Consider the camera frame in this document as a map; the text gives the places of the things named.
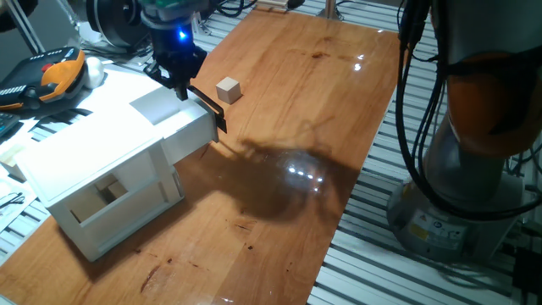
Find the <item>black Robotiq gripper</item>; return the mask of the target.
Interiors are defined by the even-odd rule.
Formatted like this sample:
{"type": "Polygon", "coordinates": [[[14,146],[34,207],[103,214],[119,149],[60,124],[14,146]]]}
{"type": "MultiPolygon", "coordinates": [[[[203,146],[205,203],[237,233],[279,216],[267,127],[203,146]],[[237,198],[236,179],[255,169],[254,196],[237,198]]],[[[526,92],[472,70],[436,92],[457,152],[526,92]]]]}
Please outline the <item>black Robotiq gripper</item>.
{"type": "Polygon", "coordinates": [[[185,101],[191,79],[196,78],[207,56],[194,43],[191,16],[172,20],[142,16],[141,20],[149,29],[153,49],[153,62],[143,72],[185,101]]]}

